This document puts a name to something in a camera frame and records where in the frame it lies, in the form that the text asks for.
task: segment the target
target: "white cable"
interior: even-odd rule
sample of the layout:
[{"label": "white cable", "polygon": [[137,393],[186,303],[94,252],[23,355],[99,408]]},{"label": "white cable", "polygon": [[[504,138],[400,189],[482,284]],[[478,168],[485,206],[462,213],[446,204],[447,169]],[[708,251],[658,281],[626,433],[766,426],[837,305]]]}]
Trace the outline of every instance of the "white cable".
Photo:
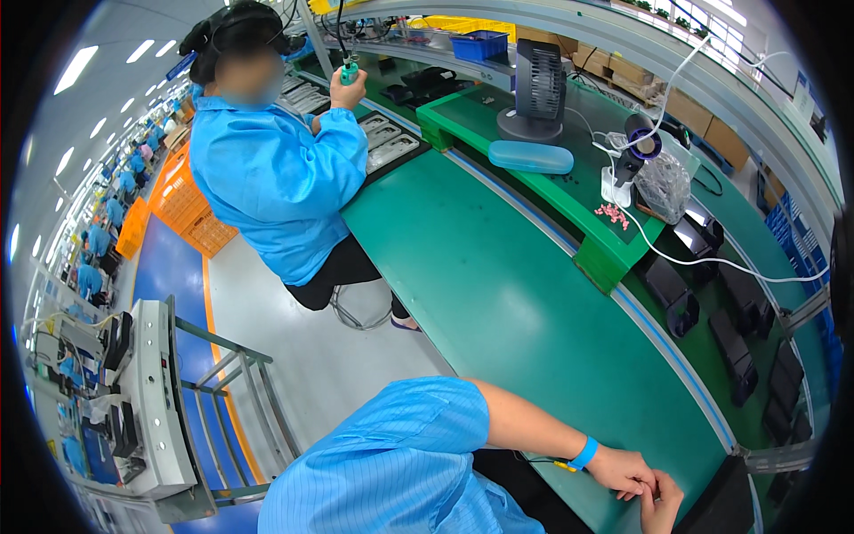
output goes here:
[{"label": "white cable", "polygon": [[[690,54],[688,54],[688,57],[685,58],[685,61],[683,61],[681,63],[681,65],[679,67],[677,67],[676,70],[673,72],[673,78],[670,79],[670,82],[667,84],[667,91],[664,93],[664,103],[661,106],[662,111],[661,111],[661,116],[658,118],[658,124],[656,124],[655,127],[652,129],[652,131],[649,132],[644,137],[638,138],[633,143],[629,143],[624,147],[615,147],[615,150],[625,150],[628,147],[632,146],[633,144],[636,144],[639,141],[642,141],[643,139],[651,137],[658,130],[658,127],[661,125],[661,120],[664,118],[664,106],[667,104],[667,97],[670,94],[670,87],[673,86],[673,82],[676,79],[676,75],[679,73],[679,71],[681,71],[681,69],[683,67],[685,67],[685,65],[689,61],[691,61],[691,58],[694,56],[694,54],[697,53],[697,51],[700,49],[700,47],[702,47],[703,44],[705,44],[705,42],[707,40],[709,40],[709,36],[706,36],[706,38],[703,40],[703,42],[700,43],[699,46],[697,48],[695,48]],[[567,108],[567,109],[577,113],[579,116],[582,117],[582,119],[584,119],[585,124],[588,125],[588,130],[590,130],[590,138],[593,140],[593,146],[596,147],[597,149],[605,152],[608,155],[608,159],[611,160],[611,199],[614,201],[614,205],[617,206],[620,209],[620,211],[622,211],[624,214],[626,214],[637,225],[638,232],[640,232],[641,236],[643,237],[643,240],[646,241],[646,245],[649,246],[650,250],[652,250],[656,254],[660,255],[665,260],[672,261],[673,263],[677,263],[679,265],[687,265],[687,266],[698,265],[700,263],[705,263],[707,261],[716,261],[718,263],[726,263],[727,265],[734,267],[743,273],[751,274],[751,275],[755,276],[756,278],[764,280],[766,282],[770,282],[771,284],[782,284],[784,282],[811,282],[813,280],[818,280],[819,278],[824,276],[824,274],[830,269],[830,265],[827,265],[822,269],[822,271],[820,273],[814,274],[813,276],[793,277],[793,278],[787,278],[787,279],[772,279],[772,278],[768,278],[767,276],[764,276],[760,273],[757,273],[755,271],[751,271],[750,269],[748,269],[746,267],[742,267],[741,265],[738,265],[737,263],[733,263],[730,260],[724,260],[722,258],[702,258],[702,259],[694,260],[694,261],[682,261],[682,260],[677,260],[676,258],[671,258],[670,256],[666,255],[661,250],[656,249],[655,245],[653,245],[652,242],[650,242],[649,238],[646,236],[646,232],[643,231],[643,226],[641,225],[641,223],[639,223],[638,220],[631,213],[629,213],[627,210],[623,209],[623,206],[620,206],[619,204],[617,204],[617,196],[614,194],[614,182],[616,181],[614,179],[614,172],[615,172],[614,168],[617,166],[617,164],[614,162],[614,157],[615,157],[614,155],[618,154],[618,153],[614,150],[608,150],[605,146],[603,146],[599,143],[596,143],[596,140],[594,138],[594,133],[602,134],[602,132],[594,132],[593,128],[590,127],[590,124],[588,123],[587,119],[584,118],[584,115],[582,115],[581,113],[579,113],[578,111],[576,111],[572,108]]]},{"label": "white cable", "polygon": [[763,65],[763,63],[765,63],[767,60],[771,59],[774,56],[779,56],[780,54],[789,54],[789,53],[786,52],[785,50],[780,50],[779,52],[775,52],[774,54],[768,54],[766,57],[759,60],[759,63],[755,63],[753,65],[751,65],[750,63],[747,63],[747,66],[753,67],[753,68],[761,67]]},{"label": "white cable", "polygon": [[691,62],[691,60],[693,59],[694,56],[697,55],[697,52],[699,52],[699,49],[703,48],[703,45],[709,42],[710,38],[711,38],[711,34],[706,35],[705,38],[702,41],[700,41],[700,44],[697,45],[697,48],[695,48],[694,50],[691,50],[691,53],[688,54],[688,56],[685,58],[685,60],[682,63],[680,63],[679,67],[677,67],[676,70],[673,71],[673,76],[670,78],[670,82],[667,84],[667,89],[664,91],[664,102],[661,104],[661,115],[658,117],[658,122],[655,123],[655,127],[652,129],[652,131],[643,137],[635,139],[634,141],[627,144],[626,146],[614,147],[616,150],[626,150],[628,147],[635,146],[636,144],[643,141],[644,139],[649,139],[650,137],[655,135],[655,132],[657,132],[658,128],[661,126],[661,122],[664,120],[664,107],[667,105],[667,99],[670,97],[670,89],[673,88],[673,82],[676,81],[676,76],[678,76],[679,72],[688,63]]}]

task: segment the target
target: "hand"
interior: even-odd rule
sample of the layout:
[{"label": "hand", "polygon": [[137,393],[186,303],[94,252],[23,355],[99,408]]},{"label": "hand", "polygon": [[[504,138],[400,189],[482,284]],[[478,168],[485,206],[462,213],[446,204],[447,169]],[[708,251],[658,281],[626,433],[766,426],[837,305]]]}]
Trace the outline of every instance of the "hand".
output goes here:
[{"label": "hand", "polygon": [[587,464],[587,470],[596,482],[606,488],[617,490],[617,499],[628,501],[643,493],[643,483],[656,489],[655,476],[652,474],[641,453],[617,450],[600,443],[596,454]]},{"label": "hand", "polygon": [[653,469],[652,473],[658,482],[659,498],[656,501],[652,488],[643,484],[643,494],[640,496],[640,530],[643,534],[670,534],[685,494],[666,472]]},{"label": "hand", "polygon": [[353,111],[359,100],[365,97],[365,80],[368,78],[368,73],[363,70],[359,71],[359,76],[356,81],[350,85],[341,83],[341,69],[332,74],[332,80],[329,83],[329,98],[331,100],[331,108],[344,108]]}]

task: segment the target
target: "white machine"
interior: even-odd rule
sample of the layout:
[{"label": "white machine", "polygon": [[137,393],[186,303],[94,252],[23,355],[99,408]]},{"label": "white machine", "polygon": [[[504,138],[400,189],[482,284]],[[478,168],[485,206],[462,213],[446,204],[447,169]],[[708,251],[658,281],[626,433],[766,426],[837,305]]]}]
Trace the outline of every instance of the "white machine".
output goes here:
[{"label": "white machine", "polygon": [[145,468],[125,486],[157,500],[187,490],[197,480],[176,410],[174,396],[181,391],[173,387],[167,305],[139,300],[131,316],[132,350],[117,383],[131,399],[137,436],[142,438],[135,455],[144,460]]}]

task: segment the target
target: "desk fan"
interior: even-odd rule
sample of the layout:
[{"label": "desk fan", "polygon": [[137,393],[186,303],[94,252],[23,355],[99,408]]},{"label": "desk fan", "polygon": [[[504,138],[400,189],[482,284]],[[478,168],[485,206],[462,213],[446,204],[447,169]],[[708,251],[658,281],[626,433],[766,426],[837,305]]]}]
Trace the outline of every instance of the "desk fan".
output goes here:
[{"label": "desk fan", "polygon": [[516,43],[516,105],[498,113],[502,139],[558,144],[564,133],[566,77],[556,44]]}]

